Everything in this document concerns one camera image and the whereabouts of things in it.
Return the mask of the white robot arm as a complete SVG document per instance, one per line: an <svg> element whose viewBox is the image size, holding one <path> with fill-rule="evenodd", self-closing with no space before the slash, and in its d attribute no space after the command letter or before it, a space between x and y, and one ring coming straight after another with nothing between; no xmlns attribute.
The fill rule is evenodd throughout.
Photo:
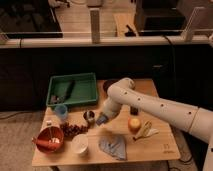
<svg viewBox="0 0 213 171"><path fill-rule="evenodd" d="M141 109L206 142L208 150L203 171L213 171L213 111L139 93L134 88L130 78L111 83L96 123L101 125L116 118L123 105Z"/></svg>

